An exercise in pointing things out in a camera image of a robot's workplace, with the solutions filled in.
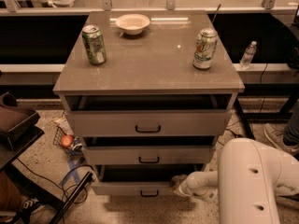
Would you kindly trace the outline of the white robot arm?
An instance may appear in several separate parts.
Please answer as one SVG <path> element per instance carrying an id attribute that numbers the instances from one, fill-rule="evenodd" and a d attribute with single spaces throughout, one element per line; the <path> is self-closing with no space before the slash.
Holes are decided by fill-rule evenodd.
<path id="1" fill-rule="evenodd" d="M 182 197 L 211 200 L 219 195 L 220 224 L 280 224 L 277 196 L 299 193 L 299 161 L 292 155 L 248 138 L 222 148 L 216 171 L 172 178 Z"/>

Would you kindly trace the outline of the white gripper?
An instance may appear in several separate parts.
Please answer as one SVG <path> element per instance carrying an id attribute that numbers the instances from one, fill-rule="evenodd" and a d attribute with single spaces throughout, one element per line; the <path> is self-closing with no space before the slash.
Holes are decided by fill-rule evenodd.
<path id="1" fill-rule="evenodd" d="M 204 202 L 212 202 L 218 194 L 218 172 L 192 172 L 189 175 L 175 175 L 171 182 L 172 192 L 181 197 L 192 197 Z"/>

